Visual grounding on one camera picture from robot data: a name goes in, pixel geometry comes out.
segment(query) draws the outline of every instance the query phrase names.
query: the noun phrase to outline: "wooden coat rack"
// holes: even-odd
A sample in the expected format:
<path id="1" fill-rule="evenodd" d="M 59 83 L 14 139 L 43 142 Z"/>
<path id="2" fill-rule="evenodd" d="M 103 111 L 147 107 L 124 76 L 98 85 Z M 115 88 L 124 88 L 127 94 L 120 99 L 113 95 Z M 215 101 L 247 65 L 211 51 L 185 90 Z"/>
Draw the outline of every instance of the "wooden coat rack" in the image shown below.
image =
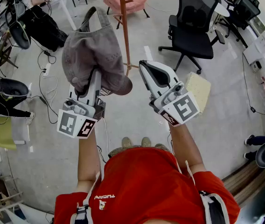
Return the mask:
<path id="1" fill-rule="evenodd" d="M 114 15 L 114 18 L 118 22 L 120 22 L 120 24 L 122 24 L 123 26 L 123 35 L 124 35 L 126 57 L 127 57 L 127 63 L 124 63 L 124 65 L 127 66 L 126 76 L 128 76 L 128 72 L 132 67 L 139 68 L 138 66 L 131 64 L 131 59 L 130 59 L 130 54 L 129 54 L 128 30 L 127 30 L 127 19 L 126 19 L 126 3 L 132 2 L 132 1 L 133 0 L 127 0 L 127 1 L 120 0 L 121 14 Z"/>

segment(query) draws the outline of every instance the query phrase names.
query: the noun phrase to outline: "logo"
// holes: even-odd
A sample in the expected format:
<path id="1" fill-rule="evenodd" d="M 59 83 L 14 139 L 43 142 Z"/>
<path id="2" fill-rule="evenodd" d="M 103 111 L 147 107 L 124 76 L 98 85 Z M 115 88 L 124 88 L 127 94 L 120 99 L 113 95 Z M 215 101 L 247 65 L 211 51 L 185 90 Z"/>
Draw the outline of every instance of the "logo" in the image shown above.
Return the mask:
<path id="1" fill-rule="evenodd" d="M 77 117 L 75 115 L 63 112 L 59 131 L 73 135 L 73 130 L 76 124 Z"/>
<path id="2" fill-rule="evenodd" d="M 179 124 L 179 123 L 177 122 L 177 120 L 175 120 L 171 115 L 169 115 L 169 114 L 168 114 L 166 111 L 164 111 L 164 110 L 160 113 L 160 115 L 163 116 L 163 117 L 164 117 L 168 122 L 170 122 L 171 125 L 173 125 L 173 126 Z"/>
<path id="3" fill-rule="evenodd" d="M 99 200 L 99 210 L 103 210 L 105 208 L 105 204 L 106 202 Z"/>
<path id="4" fill-rule="evenodd" d="M 88 137 L 95 123 L 93 120 L 86 119 L 77 135 L 79 137 Z"/>
<path id="5" fill-rule="evenodd" d="M 192 99 L 188 95 L 173 103 L 173 106 L 175 107 L 183 121 L 186 121 L 188 118 L 192 117 L 198 112 Z"/>

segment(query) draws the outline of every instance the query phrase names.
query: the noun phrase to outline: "concrete floor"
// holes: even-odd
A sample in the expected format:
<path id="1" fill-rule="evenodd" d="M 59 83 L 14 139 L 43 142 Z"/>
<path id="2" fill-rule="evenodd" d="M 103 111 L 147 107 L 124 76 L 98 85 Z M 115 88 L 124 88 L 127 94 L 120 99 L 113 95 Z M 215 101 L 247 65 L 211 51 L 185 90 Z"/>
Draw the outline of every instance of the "concrete floor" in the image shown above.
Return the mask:
<path id="1" fill-rule="evenodd" d="M 84 0 L 79 2 L 75 0 L 75 2 L 76 8 L 73 7 L 71 0 L 68 1 L 67 6 L 72 16 L 77 15 L 73 18 L 77 27 L 91 6 L 107 9 L 107 5 L 102 0 L 88 0 L 88 5 L 85 5 Z M 137 65 L 139 60 L 146 59 L 144 46 L 149 46 L 154 60 L 173 68 L 176 66 L 180 54 L 166 50 L 159 52 L 157 47 L 171 45 L 167 37 L 168 18 L 171 14 L 177 13 L 178 3 L 178 0 L 148 0 L 146 11 L 150 18 L 146 18 L 143 11 L 128 15 L 132 64 Z M 71 31 L 64 13 L 56 7 L 53 7 L 52 17 L 61 30 L 66 33 Z M 116 30 L 117 21 L 112 13 L 109 18 L 121 46 L 123 61 L 126 62 L 123 29 L 120 26 L 120 29 Z M 218 29 L 223 34 L 226 33 L 225 28 L 219 26 Z M 210 39 L 215 37 L 214 33 L 209 35 Z M 224 178 L 245 162 L 242 155 L 249 148 L 243 145 L 243 141 L 250 134 L 261 134 L 262 124 L 261 117 L 249 110 L 242 66 L 244 48 L 241 43 L 236 42 L 235 36 L 231 34 L 226 39 L 225 45 L 216 43 L 213 49 L 212 60 L 197 59 L 202 66 L 201 76 L 212 84 L 206 109 L 202 115 L 189 121 L 187 126 L 201 151 L 206 168 L 220 178 Z M 30 49 L 18 53 L 16 64 L 19 69 L 14 69 L 10 65 L 4 65 L 2 68 L 8 77 L 26 84 L 33 82 L 33 95 L 40 95 L 38 79 L 41 71 L 37 65 L 40 51 L 40 48 L 32 42 Z M 50 75 L 59 78 L 57 96 L 52 105 L 57 112 L 67 97 L 69 83 L 61 66 L 62 49 L 51 54 L 57 57 L 57 62 L 50 70 Z M 45 65 L 47 57 L 41 55 L 39 62 Z M 261 110 L 258 88 L 247 64 L 245 70 L 251 103 Z M 177 75 L 181 81 L 186 82 L 191 71 L 195 72 L 196 67 L 185 57 Z M 106 102 L 105 120 L 109 151 L 120 147 L 121 139 L 125 136 L 130 137 L 134 144 L 140 144 L 142 138 L 147 136 L 152 144 L 163 143 L 167 146 L 169 135 L 167 123 L 149 107 L 150 94 L 142 82 L 139 71 L 132 69 L 129 77 L 133 82 L 130 94 L 124 97 L 112 95 L 103 98 Z M 42 79 L 42 91 L 45 92 L 55 84 L 54 78 Z M 24 192 L 23 199 L 27 205 L 43 211 L 54 210 L 56 196 L 70 193 L 76 186 L 78 141 L 56 132 L 56 125 L 49 123 L 47 108 L 39 98 L 35 98 L 29 105 L 21 104 L 20 108 L 36 112 L 36 117 L 29 127 L 31 141 L 18 146 L 16 151 L 7 152 L 11 169 L 13 175 L 19 178 L 18 185 Z M 53 121 L 56 120 L 53 113 L 50 116 Z M 98 145 L 107 160 L 103 121 L 97 124 L 96 135 Z M 0 149 L 0 152 L 3 159 L 0 162 L 0 169 L 3 174 L 10 174 L 7 153 L 4 149 Z"/>

